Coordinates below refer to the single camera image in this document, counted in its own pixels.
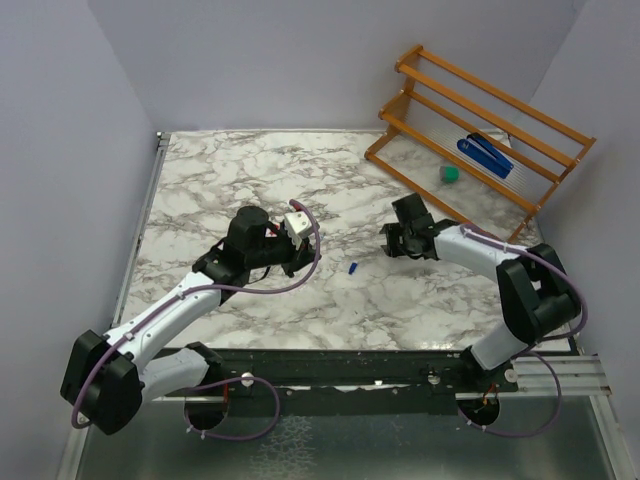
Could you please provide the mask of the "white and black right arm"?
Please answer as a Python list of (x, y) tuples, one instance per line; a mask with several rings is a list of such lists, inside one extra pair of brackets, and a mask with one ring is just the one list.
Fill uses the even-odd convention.
[(580, 329), (586, 323), (586, 301), (550, 245), (513, 245), (471, 224), (436, 221), (416, 193), (394, 201), (392, 208), (397, 221), (380, 230), (387, 256), (446, 261), (498, 286), (503, 321), (464, 350), (459, 378), (467, 389), (483, 390), (494, 381), (496, 368), (541, 342), (557, 340), (554, 332), (564, 325), (578, 320)]

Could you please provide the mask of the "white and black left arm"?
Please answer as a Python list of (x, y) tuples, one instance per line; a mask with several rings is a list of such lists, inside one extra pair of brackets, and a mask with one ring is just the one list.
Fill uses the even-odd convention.
[(275, 224), (257, 206), (240, 208), (226, 235), (192, 265), (178, 284), (142, 314), (103, 334), (88, 330), (73, 343), (60, 388), (77, 430), (95, 426), (107, 435), (126, 426), (144, 402), (193, 388), (206, 395), (220, 385), (221, 371), (203, 347), (160, 351), (195, 320), (237, 293), (257, 294), (252, 271), (281, 267), (287, 277), (316, 270), (319, 224), (300, 202)]

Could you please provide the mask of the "green cube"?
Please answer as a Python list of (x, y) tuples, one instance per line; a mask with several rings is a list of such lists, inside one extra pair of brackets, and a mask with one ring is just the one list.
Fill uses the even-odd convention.
[(443, 183), (455, 183), (459, 179), (459, 170), (453, 166), (442, 166), (439, 169), (439, 178)]

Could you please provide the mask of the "blue stapler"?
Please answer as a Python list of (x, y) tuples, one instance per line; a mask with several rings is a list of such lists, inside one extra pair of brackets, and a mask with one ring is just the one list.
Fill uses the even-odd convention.
[(471, 133), (456, 143), (458, 150), (501, 179), (506, 179), (514, 168), (491, 142), (479, 133)]

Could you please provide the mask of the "orange wooden rack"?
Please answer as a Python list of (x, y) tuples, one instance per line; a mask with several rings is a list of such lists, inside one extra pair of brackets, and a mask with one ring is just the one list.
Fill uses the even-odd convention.
[(366, 160), (440, 213), (495, 236), (532, 236), (536, 217), (596, 140), (416, 45), (379, 110)]

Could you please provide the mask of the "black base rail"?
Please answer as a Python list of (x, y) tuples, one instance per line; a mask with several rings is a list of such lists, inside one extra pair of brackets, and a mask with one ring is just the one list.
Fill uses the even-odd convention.
[(210, 350), (203, 380), (184, 391), (198, 412), (235, 416), (454, 415), (458, 398), (517, 390), (511, 363), (469, 369), (463, 352), (438, 350)]

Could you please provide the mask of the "aluminium table frame rail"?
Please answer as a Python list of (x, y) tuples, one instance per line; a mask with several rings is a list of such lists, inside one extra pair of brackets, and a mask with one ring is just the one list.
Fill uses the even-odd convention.
[(169, 147), (171, 133), (170, 132), (157, 132), (157, 148), (155, 158), (151, 168), (151, 176), (145, 189), (145, 195), (143, 203), (137, 218), (136, 227), (134, 230), (133, 243), (129, 251), (127, 258), (126, 268), (122, 283), (120, 285), (118, 295), (116, 297), (115, 307), (112, 313), (110, 326), (118, 326), (121, 321), (121, 317), (126, 306), (127, 296), (131, 281), (133, 278), (135, 265), (141, 245), (144, 238), (144, 231), (151, 212), (153, 200), (157, 190), (158, 182), (161, 176), (161, 171), (166, 158), (166, 153)]

